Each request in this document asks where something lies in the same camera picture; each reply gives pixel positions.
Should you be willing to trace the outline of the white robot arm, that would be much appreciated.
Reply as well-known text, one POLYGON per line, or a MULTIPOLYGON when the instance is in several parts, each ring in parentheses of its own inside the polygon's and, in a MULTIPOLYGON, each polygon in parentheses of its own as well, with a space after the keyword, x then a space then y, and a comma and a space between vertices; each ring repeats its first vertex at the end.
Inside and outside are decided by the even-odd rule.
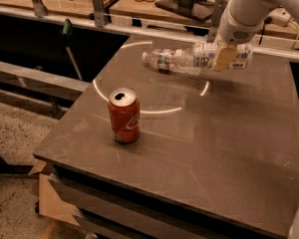
POLYGON ((230 0, 220 18, 212 70, 228 67, 238 55, 237 46, 249 43, 264 19, 279 6, 299 24, 299 0, 230 0))

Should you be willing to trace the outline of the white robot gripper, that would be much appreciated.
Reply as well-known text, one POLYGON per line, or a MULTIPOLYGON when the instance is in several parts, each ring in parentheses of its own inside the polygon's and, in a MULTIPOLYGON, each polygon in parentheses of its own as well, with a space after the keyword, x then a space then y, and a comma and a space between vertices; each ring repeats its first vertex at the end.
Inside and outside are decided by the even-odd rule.
MULTIPOLYGON (((219 24, 219 35, 224 43, 230 45, 240 45, 248 43, 259 31, 260 25, 245 26, 237 22, 226 7, 221 15, 219 24)), ((221 72, 236 58, 238 51, 236 47, 221 46, 213 60, 212 70, 221 72)))

